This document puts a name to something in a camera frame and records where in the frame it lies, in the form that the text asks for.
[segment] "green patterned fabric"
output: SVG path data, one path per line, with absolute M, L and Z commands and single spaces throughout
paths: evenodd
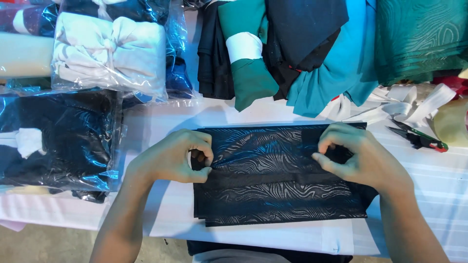
M 224 39 L 249 32 L 266 43 L 268 21 L 264 0 L 237 0 L 218 7 L 219 23 Z M 235 104 L 242 111 L 256 99 L 275 95 L 279 86 L 265 67 L 262 58 L 243 58 L 231 64 Z
M 375 69 L 379 83 L 432 80 L 466 68 L 468 0 L 378 0 Z

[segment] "concrete floor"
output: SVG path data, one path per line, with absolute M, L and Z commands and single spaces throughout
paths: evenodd
M 27 225 L 15 232 L 0 226 L 0 258 L 8 263 L 87 263 L 97 232 Z M 185 240 L 146 237 L 137 263 L 190 263 Z M 351 263 L 391 263 L 389 259 L 355 256 Z

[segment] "teal fabric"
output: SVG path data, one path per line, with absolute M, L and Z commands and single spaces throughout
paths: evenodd
M 431 81 L 468 66 L 468 0 L 379 0 L 375 69 L 379 83 Z
M 349 21 L 322 66 L 301 72 L 286 105 L 294 113 L 317 117 L 334 97 L 345 93 L 357 106 L 378 86 L 374 70 L 375 0 L 347 0 Z
M 249 32 L 266 43 L 267 20 L 264 0 L 237 0 L 218 7 L 224 39 Z M 235 104 L 242 111 L 256 99 L 271 97 L 279 86 L 265 67 L 262 58 L 243 58 L 231 64 Z

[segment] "blue fabric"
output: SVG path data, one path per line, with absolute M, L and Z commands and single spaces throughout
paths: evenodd
M 317 117 L 328 102 L 345 93 L 357 106 L 378 86 L 374 70 L 375 0 L 347 0 L 349 21 L 323 64 L 301 72 L 291 85 L 286 105 L 294 113 Z

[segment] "white tablecloth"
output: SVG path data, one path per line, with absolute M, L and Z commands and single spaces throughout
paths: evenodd
M 196 12 L 186 12 L 186 16 L 194 21 Z M 194 27 L 194 22 L 188 22 L 189 32 L 199 34 L 199 28 Z M 196 43 L 196 37 L 190 39 Z M 188 48 L 188 71 L 196 83 L 196 44 Z M 354 107 L 353 113 L 371 106 Z M 123 139 L 120 168 L 123 171 L 140 152 L 181 128 L 319 123 L 329 122 L 294 115 L 285 101 L 271 98 L 257 100 L 241 113 L 234 109 L 233 101 L 204 98 L 194 107 L 136 107 L 125 115 L 128 132 Z M 450 260 L 468 262 L 468 148 L 451 147 L 447 153 L 415 150 L 385 125 L 391 126 L 391 122 L 372 124 L 368 130 L 411 174 L 421 212 Z M 109 207 L 110 203 L 97 205 L 73 198 L 0 195 L 0 220 L 98 230 Z M 193 218 L 192 184 L 157 181 L 145 207 L 144 233 L 330 254 L 387 256 L 378 197 L 367 213 L 368 219 L 205 228 L 203 220 Z

